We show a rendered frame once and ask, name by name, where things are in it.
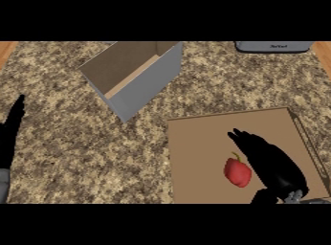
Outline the grey cardboard box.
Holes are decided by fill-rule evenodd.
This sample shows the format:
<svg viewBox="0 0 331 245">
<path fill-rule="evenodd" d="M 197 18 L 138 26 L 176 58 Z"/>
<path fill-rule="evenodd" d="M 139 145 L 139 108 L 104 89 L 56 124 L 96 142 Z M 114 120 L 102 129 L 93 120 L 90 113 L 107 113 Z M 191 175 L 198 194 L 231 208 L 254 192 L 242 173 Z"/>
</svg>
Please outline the grey cardboard box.
<svg viewBox="0 0 331 245">
<path fill-rule="evenodd" d="M 182 70 L 180 41 L 118 41 L 80 70 L 126 123 Z"/>
</svg>

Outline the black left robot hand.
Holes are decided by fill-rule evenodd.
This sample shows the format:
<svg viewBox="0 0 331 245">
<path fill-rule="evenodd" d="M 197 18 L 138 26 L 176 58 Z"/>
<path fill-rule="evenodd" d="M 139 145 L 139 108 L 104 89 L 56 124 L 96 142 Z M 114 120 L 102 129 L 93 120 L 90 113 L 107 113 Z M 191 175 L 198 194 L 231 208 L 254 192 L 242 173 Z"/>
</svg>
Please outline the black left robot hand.
<svg viewBox="0 0 331 245">
<path fill-rule="evenodd" d="M 24 116 L 24 95 L 11 108 L 8 119 L 0 122 L 0 168 L 9 169 L 15 157 L 17 133 Z"/>
</svg>

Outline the red bell pepper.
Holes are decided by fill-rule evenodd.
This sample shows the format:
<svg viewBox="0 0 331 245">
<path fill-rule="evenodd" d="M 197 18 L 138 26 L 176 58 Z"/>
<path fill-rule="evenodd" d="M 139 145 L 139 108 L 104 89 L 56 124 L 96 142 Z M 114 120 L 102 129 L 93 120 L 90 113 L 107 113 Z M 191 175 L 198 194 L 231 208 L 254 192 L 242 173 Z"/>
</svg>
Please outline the red bell pepper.
<svg viewBox="0 0 331 245">
<path fill-rule="evenodd" d="M 239 155 L 236 153 L 234 155 L 235 157 L 226 160 L 223 175 L 236 187 L 244 188 L 251 179 L 251 169 L 242 162 Z"/>
</svg>

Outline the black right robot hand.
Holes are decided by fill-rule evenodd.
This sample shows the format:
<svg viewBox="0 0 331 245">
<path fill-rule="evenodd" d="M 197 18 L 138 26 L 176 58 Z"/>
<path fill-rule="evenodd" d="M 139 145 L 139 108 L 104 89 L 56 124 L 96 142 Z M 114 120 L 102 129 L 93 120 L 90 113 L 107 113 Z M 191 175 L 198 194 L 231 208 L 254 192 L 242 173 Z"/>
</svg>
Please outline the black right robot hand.
<svg viewBox="0 0 331 245">
<path fill-rule="evenodd" d="M 304 173 L 281 148 L 260 136 L 238 128 L 228 133 L 247 156 L 250 166 L 265 185 L 251 199 L 251 204 L 272 205 L 279 200 L 298 201 L 309 194 Z"/>
</svg>

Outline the brown flat tray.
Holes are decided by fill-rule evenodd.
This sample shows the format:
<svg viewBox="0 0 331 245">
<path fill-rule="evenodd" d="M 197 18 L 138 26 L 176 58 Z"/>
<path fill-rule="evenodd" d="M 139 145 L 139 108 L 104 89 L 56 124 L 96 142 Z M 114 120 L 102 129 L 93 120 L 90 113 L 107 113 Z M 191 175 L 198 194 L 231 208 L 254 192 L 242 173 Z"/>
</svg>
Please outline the brown flat tray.
<svg viewBox="0 0 331 245">
<path fill-rule="evenodd" d="M 306 198 L 329 198 L 331 180 L 304 126 L 291 110 L 279 107 L 169 121 L 175 202 L 247 204 L 265 188 L 257 177 L 239 188 L 223 175 L 226 160 L 245 156 L 228 137 L 232 129 L 259 135 L 284 150 L 306 175 Z"/>
</svg>

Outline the grey appliance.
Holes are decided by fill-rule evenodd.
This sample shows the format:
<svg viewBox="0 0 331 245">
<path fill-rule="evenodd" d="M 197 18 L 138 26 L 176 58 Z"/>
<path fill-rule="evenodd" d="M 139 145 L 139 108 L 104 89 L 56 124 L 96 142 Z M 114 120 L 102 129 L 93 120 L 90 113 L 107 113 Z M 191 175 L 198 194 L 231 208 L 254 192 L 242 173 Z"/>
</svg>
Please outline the grey appliance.
<svg viewBox="0 0 331 245">
<path fill-rule="evenodd" d="M 244 53 L 304 53 L 313 45 L 312 41 L 236 41 L 235 47 Z"/>
</svg>

